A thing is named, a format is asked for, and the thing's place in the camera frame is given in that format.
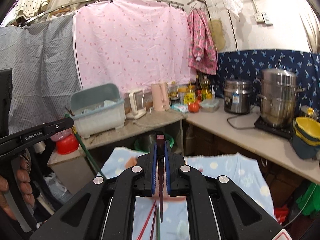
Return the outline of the person left hand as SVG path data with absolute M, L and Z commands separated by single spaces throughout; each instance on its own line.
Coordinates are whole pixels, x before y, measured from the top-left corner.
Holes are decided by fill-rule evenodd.
M 20 169 L 17 170 L 16 173 L 17 180 L 20 184 L 20 189 L 23 193 L 23 199 L 25 200 L 26 203 L 28 203 L 31 207 L 34 206 L 35 204 L 35 198 L 33 196 L 33 189 L 31 188 L 30 185 L 30 177 L 27 172 L 27 163 L 24 161 L 24 159 L 20 159 Z M 9 185 L 8 182 L 5 178 L 1 177 L 0 181 L 0 191 L 1 191 L 1 196 L 0 196 L 0 205 L 1 209 L 13 220 L 16 220 L 16 217 L 14 213 L 12 212 L 8 202 L 6 201 L 3 193 L 8 191 Z

